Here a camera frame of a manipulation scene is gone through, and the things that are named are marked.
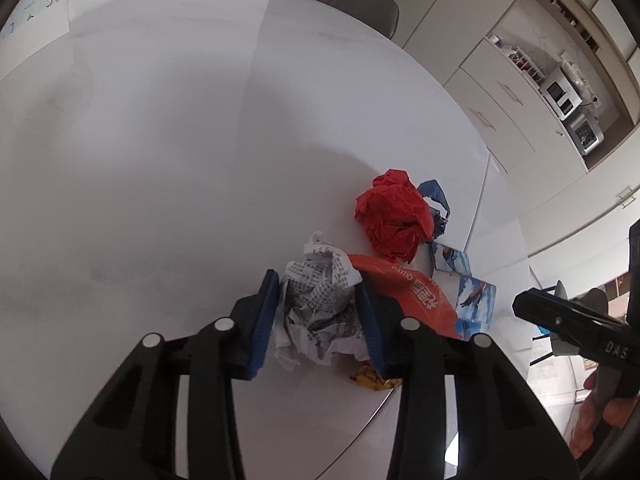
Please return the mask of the person's right hand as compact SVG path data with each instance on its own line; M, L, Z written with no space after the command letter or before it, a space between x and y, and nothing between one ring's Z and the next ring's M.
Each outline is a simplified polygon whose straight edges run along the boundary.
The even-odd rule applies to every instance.
M593 434L596 429L599 411L594 402L593 390L597 387L598 371L595 370L584 382L584 388L589 390L589 396L582 402L579 408L578 419L570 434L570 452L575 458L579 458L591 448L593 444ZM606 422L610 426L622 429L626 425L631 413L634 411L639 401L638 396L628 399L613 399L602 410L600 421Z

